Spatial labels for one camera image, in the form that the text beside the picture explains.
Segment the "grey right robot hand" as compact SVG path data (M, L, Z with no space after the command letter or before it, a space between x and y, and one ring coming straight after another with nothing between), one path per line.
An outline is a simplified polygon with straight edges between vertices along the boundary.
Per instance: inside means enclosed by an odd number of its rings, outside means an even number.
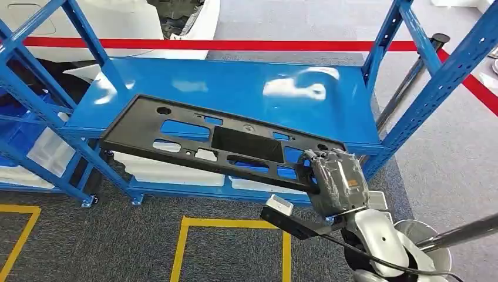
M320 216L339 216L368 206L368 185L355 155L336 148L308 149L298 164L306 161L319 188L316 193L309 192L308 197Z

